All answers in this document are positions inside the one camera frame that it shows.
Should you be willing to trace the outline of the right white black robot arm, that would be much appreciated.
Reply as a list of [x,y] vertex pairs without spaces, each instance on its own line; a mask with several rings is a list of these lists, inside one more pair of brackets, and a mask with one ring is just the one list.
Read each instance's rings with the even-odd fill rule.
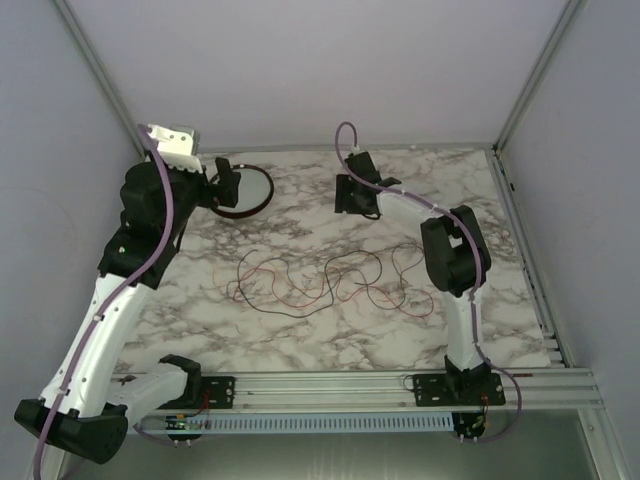
[[491,269],[491,257],[474,211],[462,205],[446,210],[382,178],[369,153],[341,161],[336,176],[337,213],[388,216],[419,228],[431,283],[444,295],[448,345],[445,369],[449,381],[463,384],[490,372],[482,357],[480,300]]

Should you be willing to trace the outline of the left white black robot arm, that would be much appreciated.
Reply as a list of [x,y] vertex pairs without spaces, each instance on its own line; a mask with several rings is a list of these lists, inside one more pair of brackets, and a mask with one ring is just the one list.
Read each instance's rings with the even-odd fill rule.
[[131,167],[120,189],[120,225],[105,246],[89,308],[49,384],[19,402],[15,421],[37,438],[33,475],[47,447],[96,464],[108,462],[129,428],[160,407],[205,410],[210,398],[199,363],[168,354],[148,373],[116,387],[112,371],[152,292],[177,255],[197,208],[239,201],[241,172],[225,158],[209,178],[159,157]]

